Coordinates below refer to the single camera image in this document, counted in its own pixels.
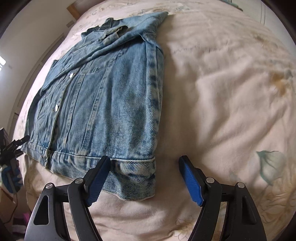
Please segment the blue gloved left hand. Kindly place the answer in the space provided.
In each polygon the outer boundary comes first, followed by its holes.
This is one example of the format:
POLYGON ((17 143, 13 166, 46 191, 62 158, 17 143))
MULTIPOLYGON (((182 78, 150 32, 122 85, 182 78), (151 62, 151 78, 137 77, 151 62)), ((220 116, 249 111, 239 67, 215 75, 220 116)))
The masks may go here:
POLYGON ((1 166, 1 182, 11 194, 16 194, 20 191, 23 181, 18 161, 16 161, 14 168, 6 164, 1 166))

